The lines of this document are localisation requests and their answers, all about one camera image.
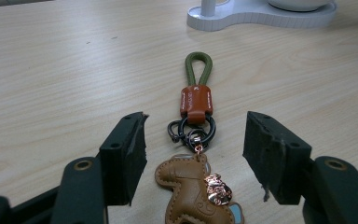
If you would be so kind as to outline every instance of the brown leather tab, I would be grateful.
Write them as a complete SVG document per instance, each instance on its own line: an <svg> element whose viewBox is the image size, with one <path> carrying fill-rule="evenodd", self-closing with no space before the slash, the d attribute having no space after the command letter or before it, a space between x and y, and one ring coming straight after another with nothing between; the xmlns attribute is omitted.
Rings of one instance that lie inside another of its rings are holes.
<svg viewBox="0 0 358 224"><path fill-rule="evenodd" d="M176 155L155 172L159 185L173 189L165 214L166 224L243 224L238 203L216 205L208 200L204 179L211 173L205 154Z"/></svg>
<svg viewBox="0 0 358 224"><path fill-rule="evenodd" d="M212 95L209 87L205 85L188 86L182 89L180 106L182 118L187 116L189 124L205 123L205 114L212 115Z"/></svg>

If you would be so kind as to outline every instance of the wood grain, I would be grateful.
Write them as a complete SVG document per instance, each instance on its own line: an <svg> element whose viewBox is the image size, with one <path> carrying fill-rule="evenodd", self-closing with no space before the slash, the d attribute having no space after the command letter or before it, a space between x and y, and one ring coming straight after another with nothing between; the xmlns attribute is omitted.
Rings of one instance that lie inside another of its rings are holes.
<svg viewBox="0 0 358 224"><path fill-rule="evenodd" d="M358 169L358 1L338 0L322 29L238 24L213 33L186 26L187 10L199 4L0 7L0 195L16 205L59 185L65 164L95 155L120 118L144 111L148 164L132 207L109 208L110 223L163 223L172 193L154 171L188 152L166 125L179 119L184 59L200 50L213 58L213 172L233 189L247 223L303 223L302 205L262 202L241 156L246 112L283 123L313 146L313 159L334 156Z"/></svg>

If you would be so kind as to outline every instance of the white lamp base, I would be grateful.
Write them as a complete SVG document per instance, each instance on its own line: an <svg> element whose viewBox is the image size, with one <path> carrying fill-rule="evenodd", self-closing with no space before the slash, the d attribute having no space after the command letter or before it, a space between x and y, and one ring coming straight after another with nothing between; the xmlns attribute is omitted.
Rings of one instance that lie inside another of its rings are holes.
<svg viewBox="0 0 358 224"><path fill-rule="evenodd" d="M294 12L273 7L268 0L227 0L215 5L212 16L202 16L201 7L192 7L187 12L187 25L201 31L218 31L238 23L315 28L328 25L336 11L334 2L310 12Z"/></svg>

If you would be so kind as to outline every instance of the screw hole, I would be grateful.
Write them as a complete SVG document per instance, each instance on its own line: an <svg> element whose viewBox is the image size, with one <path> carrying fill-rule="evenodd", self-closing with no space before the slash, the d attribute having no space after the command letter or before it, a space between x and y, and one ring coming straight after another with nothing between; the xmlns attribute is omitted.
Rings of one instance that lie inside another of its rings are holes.
<svg viewBox="0 0 358 224"><path fill-rule="evenodd" d="M345 171L348 168L346 164L336 160L326 160L324 161L324 164L326 164L328 167L332 169L339 170L339 171Z"/></svg>
<svg viewBox="0 0 358 224"><path fill-rule="evenodd" d="M74 167L75 170L84 171L89 169L91 165L92 165L92 161L78 161Z"/></svg>

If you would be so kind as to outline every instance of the brown leather horse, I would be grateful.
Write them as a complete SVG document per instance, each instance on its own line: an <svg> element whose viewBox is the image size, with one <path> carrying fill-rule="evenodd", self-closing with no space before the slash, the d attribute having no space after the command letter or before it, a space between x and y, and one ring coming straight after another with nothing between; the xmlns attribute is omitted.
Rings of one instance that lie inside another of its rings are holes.
<svg viewBox="0 0 358 224"><path fill-rule="evenodd" d="M155 172L159 185L173 189L167 206L166 224L243 224L237 203L215 205L208 200L204 178L211 173L205 155L176 155L163 162Z"/></svg>

